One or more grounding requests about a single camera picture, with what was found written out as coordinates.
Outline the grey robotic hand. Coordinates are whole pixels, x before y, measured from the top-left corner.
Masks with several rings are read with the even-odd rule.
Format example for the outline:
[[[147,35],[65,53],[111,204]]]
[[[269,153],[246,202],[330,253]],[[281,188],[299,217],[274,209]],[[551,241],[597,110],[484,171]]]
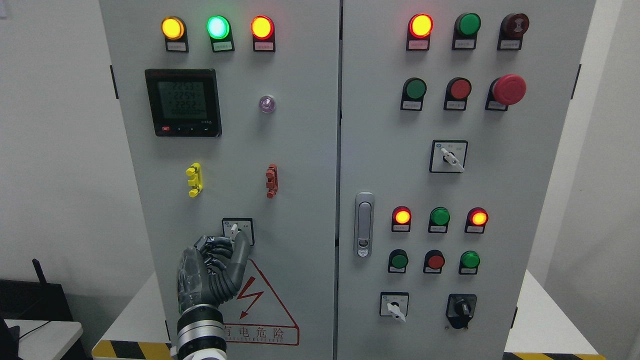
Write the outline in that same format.
[[[186,248],[176,273],[180,314],[199,305],[218,308],[233,299],[243,284],[251,239],[242,230],[234,237],[202,235]]]

